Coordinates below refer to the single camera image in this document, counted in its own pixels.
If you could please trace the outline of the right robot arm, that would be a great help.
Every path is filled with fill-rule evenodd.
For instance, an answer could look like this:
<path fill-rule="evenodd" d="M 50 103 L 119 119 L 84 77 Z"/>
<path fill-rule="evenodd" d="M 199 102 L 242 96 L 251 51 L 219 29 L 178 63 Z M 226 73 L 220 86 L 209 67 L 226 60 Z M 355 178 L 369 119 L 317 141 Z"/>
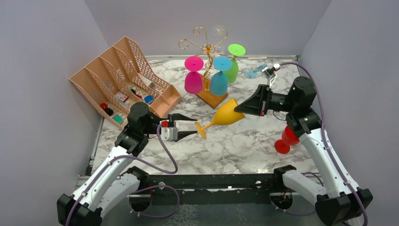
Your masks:
<path fill-rule="evenodd" d="M 279 192 L 291 188 L 315 206 L 319 219 L 327 226 L 365 226 L 365 208 L 373 196 L 350 176 L 330 143 L 319 115 L 312 109 L 316 87 L 307 77 L 297 77 L 287 94 L 272 92 L 259 85 L 255 93 L 235 111 L 264 115 L 268 110 L 286 113 L 285 132 L 293 134 L 310 154 L 324 185 L 319 186 L 293 167 L 275 170 L 272 187 Z"/>

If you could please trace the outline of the gold wine glass rack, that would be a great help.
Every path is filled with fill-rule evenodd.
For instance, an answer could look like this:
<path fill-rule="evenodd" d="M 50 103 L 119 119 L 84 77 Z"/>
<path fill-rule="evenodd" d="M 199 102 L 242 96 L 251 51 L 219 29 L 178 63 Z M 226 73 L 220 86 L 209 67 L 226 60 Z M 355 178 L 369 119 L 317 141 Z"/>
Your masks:
<path fill-rule="evenodd" d="M 213 61 L 215 57 L 225 56 L 230 58 L 231 55 L 218 54 L 214 52 L 214 47 L 210 44 L 207 35 L 207 30 L 204 27 L 196 27 L 193 29 L 192 33 L 196 36 L 199 36 L 202 33 L 204 33 L 206 39 L 205 44 L 200 46 L 189 39 L 182 39 L 179 41 L 178 46 L 180 49 L 188 49 L 189 45 L 192 44 L 201 50 L 201 53 L 197 54 L 197 56 L 204 55 L 206 57 L 205 71 L 201 74 L 203 78 L 203 90 L 198 94 L 196 94 L 196 96 L 202 101 L 204 101 L 211 108 L 215 109 L 216 107 L 218 107 L 220 103 L 222 103 L 227 98 L 228 94 L 226 93 L 223 96 L 215 96 L 209 91 L 209 86 L 210 86 L 209 77 L 211 75 L 211 69 L 214 69 Z"/>

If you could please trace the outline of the clear wine glass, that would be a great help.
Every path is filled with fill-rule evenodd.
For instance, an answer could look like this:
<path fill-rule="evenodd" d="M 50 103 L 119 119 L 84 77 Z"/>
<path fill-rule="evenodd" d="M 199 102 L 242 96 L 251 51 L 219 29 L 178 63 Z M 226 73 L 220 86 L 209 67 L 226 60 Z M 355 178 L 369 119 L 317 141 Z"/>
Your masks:
<path fill-rule="evenodd" d="M 210 44 L 214 47 L 214 52 L 218 54 L 225 53 L 224 40 L 226 39 L 227 30 L 222 25 L 215 25 L 211 28 Z"/>

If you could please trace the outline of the blue wine glass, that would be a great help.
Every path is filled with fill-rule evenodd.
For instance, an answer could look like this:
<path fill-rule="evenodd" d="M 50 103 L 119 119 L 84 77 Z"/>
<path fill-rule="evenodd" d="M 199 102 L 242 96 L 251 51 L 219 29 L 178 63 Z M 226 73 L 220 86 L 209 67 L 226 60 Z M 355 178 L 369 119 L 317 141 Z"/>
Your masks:
<path fill-rule="evenodd" d="M 218 56 L 214 59 L 213 66 L 217 72 L 211 78 L 209 90 L 215 96 L 223 96 L 228 88 L 228 78 L 224 72 L 230 70 L 232 62 L 228 57 Z"/>

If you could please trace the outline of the small blue white package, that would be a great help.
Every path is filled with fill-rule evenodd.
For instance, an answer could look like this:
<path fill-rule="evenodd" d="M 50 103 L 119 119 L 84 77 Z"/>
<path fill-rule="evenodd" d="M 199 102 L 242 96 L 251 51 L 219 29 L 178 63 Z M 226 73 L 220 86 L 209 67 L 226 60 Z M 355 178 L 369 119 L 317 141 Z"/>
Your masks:
<path fill-rule="evenodd" d="M 271 76 L 267 73 L 266 68 L 268 68 L 267 64 L 262 64 L 258 67 L 248 68 L 244 71 L 244 75 L 249 79 L 255 79 L 259 76 L 265 76 L 269 79 Z"/>

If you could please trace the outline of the red wine glass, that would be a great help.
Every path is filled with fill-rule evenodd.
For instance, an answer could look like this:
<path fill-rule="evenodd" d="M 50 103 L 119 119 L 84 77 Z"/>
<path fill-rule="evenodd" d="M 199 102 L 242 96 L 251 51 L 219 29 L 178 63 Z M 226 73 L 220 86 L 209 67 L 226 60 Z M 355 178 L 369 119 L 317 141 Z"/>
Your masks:
<path fill-rule="evenodd" d="M 275 150 L 280 154 L 289 153 L 291 146 L 295 146 L 300 143 L 300 140 L 295 136 L 294 132 L 286 126 L 282 132 L 281 139 L 277 140 L 274 144 Z"/>

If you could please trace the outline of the yellow wine glass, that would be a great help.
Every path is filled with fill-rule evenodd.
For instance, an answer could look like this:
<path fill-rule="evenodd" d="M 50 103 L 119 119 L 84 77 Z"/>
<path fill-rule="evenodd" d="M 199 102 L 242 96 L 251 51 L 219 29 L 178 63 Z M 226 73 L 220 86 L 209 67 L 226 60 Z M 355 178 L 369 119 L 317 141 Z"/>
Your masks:
<path fill-rule="evenodd" d="M 207 139 L 205 129 L 214 126 L 214 125 L 219 125 L 219 126 L 227 126 L 234 124 L 242 119 L 245 118 L 244 113 L 236 112 L 234 109 L 235 107 L 238 106 L 238 103 L 236 99 L 231 98 L 228 100 L 226 103 L 224 103 L 219 109 L 216 111 L 213 120 L 206 125 L 205 127 L 202 127 L 198 122 L 195 123 L 195 127 L 198 131 L 198 133 L 201 135 L 203 139 Z"/>

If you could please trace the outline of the green wine glass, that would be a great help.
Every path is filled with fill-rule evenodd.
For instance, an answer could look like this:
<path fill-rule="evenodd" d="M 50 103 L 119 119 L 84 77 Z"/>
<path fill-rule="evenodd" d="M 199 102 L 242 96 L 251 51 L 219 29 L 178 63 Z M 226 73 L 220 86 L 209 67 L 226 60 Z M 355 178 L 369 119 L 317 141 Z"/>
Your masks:
<path fill-rule="evenodd" d="M 230 59 L 232 66 L 229 70 L 225 71 L 224 73 L 227 76 L 228 83 L 234 83 L 237 79 L 239 72 L 239 66 L 236 61 L 236 57 L 241 57 L 245 55 L 246 49 L 242 45 L 234 43 L 228 46 L 228 51 L 231 54 Z"/>

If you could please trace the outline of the magenta wine glass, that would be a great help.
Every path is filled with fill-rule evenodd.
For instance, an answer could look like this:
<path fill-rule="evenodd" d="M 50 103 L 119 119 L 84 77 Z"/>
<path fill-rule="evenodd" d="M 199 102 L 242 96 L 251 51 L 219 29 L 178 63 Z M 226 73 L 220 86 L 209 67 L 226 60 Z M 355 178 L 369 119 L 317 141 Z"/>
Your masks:
<path fill-rule="evenodd" d="M 199 71 L 204 62 L 199 56 L 190 56 L 185 60 L 184 66 L 189 71 L 185 77 L 184 88 L 190 94 L 198 94 L 203 88 L 203 78 Z"/>

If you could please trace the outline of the black mounting rail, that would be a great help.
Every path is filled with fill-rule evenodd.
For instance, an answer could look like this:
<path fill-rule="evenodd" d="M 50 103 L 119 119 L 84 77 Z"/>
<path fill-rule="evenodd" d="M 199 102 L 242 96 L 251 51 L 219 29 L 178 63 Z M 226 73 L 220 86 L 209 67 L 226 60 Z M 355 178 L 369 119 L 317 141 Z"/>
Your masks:
<path fill-rule="evenodd" d="M 143 208 L 148 205 L 269 204 L 272 193 L 276 193 L 278 200 L 282 200 L 284 192 L 296 192 L 285 187 L 275 172 L 225 175 L 148 174 L 146 185 L 153 188 L 129 194 L 125 198 L 129 198 L 133 205 Z"/>

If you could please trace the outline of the pink plastic desk organizer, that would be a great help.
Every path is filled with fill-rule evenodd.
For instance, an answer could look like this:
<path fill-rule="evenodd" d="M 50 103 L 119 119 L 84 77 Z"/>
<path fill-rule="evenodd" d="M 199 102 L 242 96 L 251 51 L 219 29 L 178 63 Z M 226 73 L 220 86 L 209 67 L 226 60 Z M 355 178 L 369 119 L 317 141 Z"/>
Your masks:
<path fill-rule="evenodd" d="M 155 115 L 165 117 L 181 101 L 177 89 L 156 75 L 139 45 L 126 36 L 69 80 L 101 116 L 119 129 L 127 125 L 130 108 L 137 102 L 146 103 Z M 128 96 L 125 103 L 114 96 L 118 91 Z M 108 116 L 101 103 L 114 114 Z"/>

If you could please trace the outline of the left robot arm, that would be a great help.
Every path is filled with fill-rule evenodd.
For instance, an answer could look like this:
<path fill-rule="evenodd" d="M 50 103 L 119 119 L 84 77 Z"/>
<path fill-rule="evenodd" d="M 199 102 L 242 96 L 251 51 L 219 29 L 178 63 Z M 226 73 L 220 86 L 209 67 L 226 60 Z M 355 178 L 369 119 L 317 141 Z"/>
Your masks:
<path fill-rule="evenodd" d="M 149 134 L 155 134 L 162 147 L 164 141 L 177 142 L 197 133 L 197 131 L 179 131 L 176 121 L 190 121 L 180 113 L 160 118 L 149 110 L 145 103 L 135 103 L 127 115 L 127 125 L 118 135 L 115 145 L 93 175 L 71 195 L 61 195 L 57 202 L 58 222 L 63 226 L 99 226 L 103 217 L 132 193 L 143 193 L 152 189 L 148 186 L 148 174 L 134 168 L 133 172 L 122 176 L 122 171 L 134 160 L 140 161 L 158 171 L 175 174 L 178 169 L 161 169 L 138 155 L 147 146 Z"/>

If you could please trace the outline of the small card box in organizer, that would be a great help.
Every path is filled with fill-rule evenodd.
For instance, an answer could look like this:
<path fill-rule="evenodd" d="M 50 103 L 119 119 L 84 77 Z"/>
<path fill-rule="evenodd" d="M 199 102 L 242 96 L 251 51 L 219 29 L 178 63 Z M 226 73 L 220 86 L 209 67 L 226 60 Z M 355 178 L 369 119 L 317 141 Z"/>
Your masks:
<path fill-rule="evenodd" d="M 128 100 L 128 96 L 123 94 L 122 92 L 118 91 L 114 95 L 119 101 L 125 103 Z"/>

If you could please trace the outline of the red black item in organizer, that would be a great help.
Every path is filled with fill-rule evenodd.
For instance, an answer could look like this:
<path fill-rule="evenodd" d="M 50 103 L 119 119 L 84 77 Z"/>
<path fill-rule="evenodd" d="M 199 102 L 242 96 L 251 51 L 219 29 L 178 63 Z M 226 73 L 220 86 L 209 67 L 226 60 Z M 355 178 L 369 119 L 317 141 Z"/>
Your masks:
<path fill-rule="evenodd" d="M 100 107 L 104 110 L 104 112 L 108 115 L 108 116 L 112 116 L 114 114 L 114 111 L 108 107 L 108 105 L 106 103 L 101 103 Z"/>

